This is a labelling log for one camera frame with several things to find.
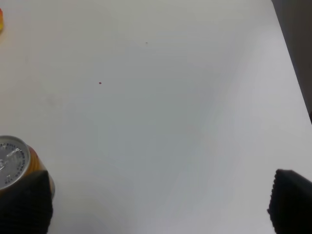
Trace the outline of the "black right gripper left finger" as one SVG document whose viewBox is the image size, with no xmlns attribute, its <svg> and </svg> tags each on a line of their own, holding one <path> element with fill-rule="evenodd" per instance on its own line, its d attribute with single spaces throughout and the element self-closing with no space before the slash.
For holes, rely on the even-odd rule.
<svg viewBox="0 0 312 234">
<path fill-rule="evenodd" d="M 0 196 L 2 234 L 46 234 L 53 216 L 47 171 L 35 171 Z"/>
</svg>

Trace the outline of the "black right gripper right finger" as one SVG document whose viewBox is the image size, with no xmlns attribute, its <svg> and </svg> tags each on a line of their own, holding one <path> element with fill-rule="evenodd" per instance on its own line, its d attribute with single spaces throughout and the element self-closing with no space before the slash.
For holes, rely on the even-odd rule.
<svg viewBox="0 0 312 234">
<path fill-rule="evenodd" d="M 293 170 L 274 176 L 268 214 L 277 234 L 312 232 L 312 182 Z"/>
</svg>

